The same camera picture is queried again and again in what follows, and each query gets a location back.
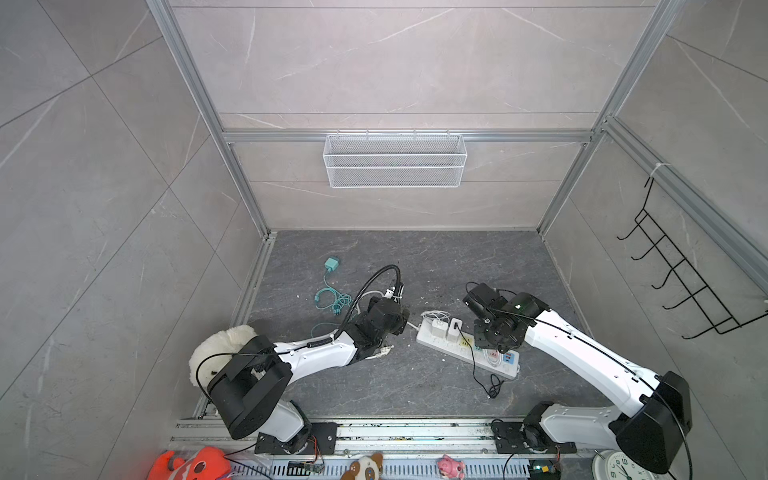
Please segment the white charger with black cable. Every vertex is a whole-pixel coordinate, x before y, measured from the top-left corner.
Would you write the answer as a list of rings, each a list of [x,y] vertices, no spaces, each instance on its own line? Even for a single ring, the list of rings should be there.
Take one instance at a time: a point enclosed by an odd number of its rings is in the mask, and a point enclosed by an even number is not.
[[[501,366],[501,357],[493,350],[482,349],[476,345],[475,338],[470,337],[462,329],[462,321],[452,319],[447,333],[446,341],[451,345],[451,354],[465,362],[469,362],[472,369],[472,379],[480,386],[488,399],[495,399],[501,393],[504,380],[498,373],[492,371],[489,374],[489,384],[484,383],[477,374],[479,366],[489,367],[493,370]]]

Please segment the white multicolour power strip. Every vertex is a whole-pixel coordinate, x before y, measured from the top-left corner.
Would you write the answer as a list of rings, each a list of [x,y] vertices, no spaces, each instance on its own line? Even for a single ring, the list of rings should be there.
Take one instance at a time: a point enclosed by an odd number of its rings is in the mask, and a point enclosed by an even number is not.
[[[462,330],[463,321],[446,311],[424,311],[421,313],[421,323],[418,326],[409,323],[409,326],[417,330],[418,344],[467,363],[474,363],[502,379],[514,380],[520,371],[517,352],[499,353],[477,346],[473,335]]]

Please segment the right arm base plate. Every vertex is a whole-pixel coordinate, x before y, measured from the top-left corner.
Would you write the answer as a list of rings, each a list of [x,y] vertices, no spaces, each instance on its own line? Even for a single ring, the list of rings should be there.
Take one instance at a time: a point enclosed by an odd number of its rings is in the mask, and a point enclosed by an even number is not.
[[[500,454],[575,454],[573,442],[556,443],[541,427],[523,421],[494,419],[490,423],[497,452]]]

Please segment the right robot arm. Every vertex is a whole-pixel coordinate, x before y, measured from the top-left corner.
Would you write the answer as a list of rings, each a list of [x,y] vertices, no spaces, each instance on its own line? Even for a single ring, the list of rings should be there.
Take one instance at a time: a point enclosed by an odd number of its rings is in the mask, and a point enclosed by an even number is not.
[[[669,473],[688,453],[692,429],[688,382],[659,375],[584,335],[539,298],[468,282],[464,304],[473,312],[475,343],[500,354],[523,344],[536,348],[599,390],[608,407],[536,405],[519,427],[523,444],[545,452],[562,444],[622,452],[639,467]]]

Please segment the teal charger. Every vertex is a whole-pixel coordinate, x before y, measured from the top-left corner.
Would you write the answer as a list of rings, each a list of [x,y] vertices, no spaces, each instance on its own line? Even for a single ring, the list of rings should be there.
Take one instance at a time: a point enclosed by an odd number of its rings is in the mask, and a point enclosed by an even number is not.
[[[328,276],[334,273],[340,265],[336,257],[328,257],[324,262],[323,287],[314,295],[315,307],[320,311],[330,310],[335,316],[342,313],[345,308],[352,304],[352,297],[349,294],[342,293],[328,281]]]

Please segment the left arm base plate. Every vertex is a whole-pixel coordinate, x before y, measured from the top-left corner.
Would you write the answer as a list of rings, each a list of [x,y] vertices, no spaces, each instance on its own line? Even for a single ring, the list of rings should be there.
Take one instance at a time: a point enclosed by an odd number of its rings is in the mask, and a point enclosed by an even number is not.
[[[335,451],[339,424],[318,422],[305,426],[292,439],[281,442],[272,435],[260,433],[255,454],[272,455],[331,455]]]

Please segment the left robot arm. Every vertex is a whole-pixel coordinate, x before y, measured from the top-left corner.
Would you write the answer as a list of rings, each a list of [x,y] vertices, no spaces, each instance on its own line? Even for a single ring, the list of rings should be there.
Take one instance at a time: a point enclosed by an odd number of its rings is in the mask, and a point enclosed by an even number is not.
[[[393,272],[386,293],[369,301],[357,317],[347,313],[323,336],[274,343],[249,325],[219,331],[199,344],[189,360],[191,383],[213,404],[230,437],[273,437],[291,450],[301,447],[311,423],[292,402],[287,387],[324,370],[346,367],[376,354],[390,335],[400,335],[409,312],[402,305],[401,270],[394,264],[376,271],[352,301],[357,306],[381,275]]]

